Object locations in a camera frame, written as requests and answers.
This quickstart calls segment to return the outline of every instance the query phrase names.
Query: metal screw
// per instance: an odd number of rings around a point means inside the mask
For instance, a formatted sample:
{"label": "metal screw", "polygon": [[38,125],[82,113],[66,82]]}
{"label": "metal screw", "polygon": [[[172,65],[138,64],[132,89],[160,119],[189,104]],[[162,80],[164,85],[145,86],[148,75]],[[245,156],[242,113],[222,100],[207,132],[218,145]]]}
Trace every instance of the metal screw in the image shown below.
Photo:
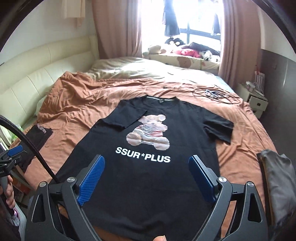
{"label": "metal screw", "polygon": [[69,182],[69,183],[72,183],[72,182],[74,182],[75,181],[75,178],[74,177],[69,177],[68,179],[67,179],[67,182]]}
{"label": "metal screw", "polygon": [[221,183],[225,183],[227,181],[227,179],[225,177],[219,177],[218,180]]}
{"label": "metal screw", "polygon": [[46,186],[46,182],[40,182],[39,187],[45,187]]}
{"label": "metal screw", "polygon": [[254,186],[254,183],[252,183],[252,182],[247,182],[247,185],[250,186],[250,187],[253,187],[253,186]]}

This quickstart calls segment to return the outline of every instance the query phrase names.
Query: t-shirt neckline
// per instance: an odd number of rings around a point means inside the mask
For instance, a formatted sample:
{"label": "t-shirt neckline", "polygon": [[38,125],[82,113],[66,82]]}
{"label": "t-shirt neckline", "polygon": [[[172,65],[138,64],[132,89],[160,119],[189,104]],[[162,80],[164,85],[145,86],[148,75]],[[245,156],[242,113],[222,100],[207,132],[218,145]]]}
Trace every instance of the t-shirt neckline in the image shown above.
{"label": "t-shirt neckline", "polygon": [[[147,98],[152,98],[152,99],[157,99],[157,100],[164,100],[164,101],[169,101],[170,105],[165,105],[163,106],[160,102],[155,102],[155,103],[148,103]],[[148,107],[152,108],[157,108],[157,109],[169,109],[174,107],[176,104],[178,104],[180,100],[177,97],[172,97],[172,98],[162,98],[162,97],[157,97],[157,96],[149,96],[145,95],[142,97],[142,103]]]}

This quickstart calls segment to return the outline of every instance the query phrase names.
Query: orange blanket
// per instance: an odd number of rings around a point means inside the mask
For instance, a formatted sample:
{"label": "orange blanket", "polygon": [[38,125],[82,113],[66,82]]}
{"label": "orange blanket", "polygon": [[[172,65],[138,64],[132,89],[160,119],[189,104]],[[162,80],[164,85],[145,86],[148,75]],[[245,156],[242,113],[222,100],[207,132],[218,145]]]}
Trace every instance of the orange blanket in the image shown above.
{"label": "orange blanket", "polygon": [[[200,96],[204,95],[206,89],[208,87],[203,85],[150,79],[95,81],[86,74],[66,72],[54,84],[38,115],[38,122],[53,130],[40,153],[56,173],[95,122],[108,116],[120,100],[143,95],[164,98],[176,96],[182,101],[205,107],[234,123],[231,145],[217,141],[221,175],[232,183],[245,184],[249,180],[253,181],[264,205],[262,176],[256,154],[264,149],[275,151],[275,147],[248,103],[243,102],[236,94],[218,87],[212,89],[229,94],[229,101],[235,104],[219,103]],[[36,158],[27,168],[25,178],[34,188],[41,181],[51,180]],[[233,209],[234,204],[231,203],[222,226],[222,235],[227,231]]]}

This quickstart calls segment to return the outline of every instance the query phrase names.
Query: human hand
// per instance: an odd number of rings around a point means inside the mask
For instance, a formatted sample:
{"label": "human hand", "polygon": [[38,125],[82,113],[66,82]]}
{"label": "human hand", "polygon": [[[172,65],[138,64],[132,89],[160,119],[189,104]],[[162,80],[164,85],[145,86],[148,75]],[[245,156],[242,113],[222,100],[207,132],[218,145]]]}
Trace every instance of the human hand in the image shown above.
{"label": "human hand", "polygon": [[153,241],[166,241],[166,237],[164,235],[163,236],[158,236],[155,239],[153,239]]}
{"label": "human hand", "polygon": [[[14,195],[13,187],[12,187],[13,179],[11,176],[7,176],[7,178],[8,178],[8,186],[7,186],[6,192],[4,193],[6,196],[6,203],[9,206],[9,208],[14,208],[15,207],[15,199],[14,199],[15,195]],[[0,186],[0,195],[2,195],[2,193],[3,193],[3,189]]]}

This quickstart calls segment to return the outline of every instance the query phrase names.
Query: beige headboard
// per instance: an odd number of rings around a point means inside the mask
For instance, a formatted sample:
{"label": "beige headboard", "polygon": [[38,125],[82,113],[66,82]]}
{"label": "beige headboard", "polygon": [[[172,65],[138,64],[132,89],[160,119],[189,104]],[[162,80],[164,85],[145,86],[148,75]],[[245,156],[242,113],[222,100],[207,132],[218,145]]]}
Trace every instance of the beige headboard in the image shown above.
{"label": "beige headboard", "polygon": [[0,114],[23,125],[63,73],[85,72],[98,58],[95,35],[45,44],[15,56],[0,66]]}

